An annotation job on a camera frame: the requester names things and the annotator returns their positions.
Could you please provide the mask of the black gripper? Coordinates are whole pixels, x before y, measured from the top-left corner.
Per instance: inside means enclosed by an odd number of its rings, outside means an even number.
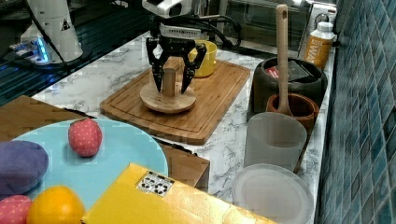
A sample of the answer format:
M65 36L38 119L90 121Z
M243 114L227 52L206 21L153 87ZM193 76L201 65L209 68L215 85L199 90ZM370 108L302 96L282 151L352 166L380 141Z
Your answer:
M152 68L152 74L157 91L161 91L163 83L163 56L157 58L154 50L158 45L161 46L163 53L171 56L182 57L184 62L181 93L184 93L190 86L195 76L195 71L201 67L207 52L207 46L198 43L201 37L201 30L190 27L165 25L156 23L150 29L150 37L147 38L146 47L148 61ZM197 55L191 62L189 53L195 50Z

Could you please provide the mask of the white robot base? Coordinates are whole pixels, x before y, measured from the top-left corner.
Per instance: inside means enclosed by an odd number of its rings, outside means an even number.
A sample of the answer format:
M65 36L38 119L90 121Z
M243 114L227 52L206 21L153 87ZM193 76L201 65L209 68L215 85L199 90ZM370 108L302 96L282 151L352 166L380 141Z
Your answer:
M15 56L45 69L74 67L92 50L78 40L67 0L24 0L32 24L19 43L10 45Z

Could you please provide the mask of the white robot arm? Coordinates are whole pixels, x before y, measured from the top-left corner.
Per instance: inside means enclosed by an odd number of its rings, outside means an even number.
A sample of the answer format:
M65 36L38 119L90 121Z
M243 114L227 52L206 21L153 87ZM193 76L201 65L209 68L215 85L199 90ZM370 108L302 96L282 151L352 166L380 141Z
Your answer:
M190 86L205 58L206 45L196 42L199 29L167 24L172 19L184 20L192 5L193 0L142 0L142 7L155 15L146 48L157 91L162 90L163 67L170 57L182 58L185 64L181 93Z

